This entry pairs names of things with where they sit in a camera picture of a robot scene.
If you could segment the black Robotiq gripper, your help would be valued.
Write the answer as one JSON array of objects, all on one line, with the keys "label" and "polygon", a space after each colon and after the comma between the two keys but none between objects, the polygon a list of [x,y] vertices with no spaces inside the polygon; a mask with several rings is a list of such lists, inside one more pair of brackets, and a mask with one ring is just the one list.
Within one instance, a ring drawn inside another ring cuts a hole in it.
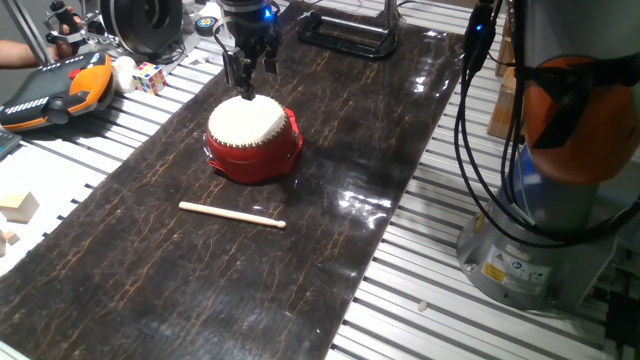
[{"label": "black Robotiq gripper", "polygon": [[243,98],[253,100],[253,75],[258,60],[264,57],[265,71],[270,74],[277,73],[277,55],[282,45],[280,25],[277,21],[258,23],[233,19],[229,30],[235,38],[235,46],[242,52],[238,55],[238,91]]}]

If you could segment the person's left hand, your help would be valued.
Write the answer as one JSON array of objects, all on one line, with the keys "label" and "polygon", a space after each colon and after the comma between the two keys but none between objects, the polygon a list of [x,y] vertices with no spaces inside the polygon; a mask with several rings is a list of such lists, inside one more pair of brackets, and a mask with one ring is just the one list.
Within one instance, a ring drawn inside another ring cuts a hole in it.
[{"label": "person's left hand", "polygon": [[[76,15],[72,6],[68,6],[67,10],[74,16],[74,22],[78,28],[82,28],[82,19],[80,16]],[[69,26],[63,23],[59,24],[59,33],[64,35],[68,35],[70,33]],[[66,58],[75,56],[77,54],[77,49],[73,47],[72,44],[66,42],[57,42],[52,48],[50,48],[50,53],[56,61],[61,61]]]}]

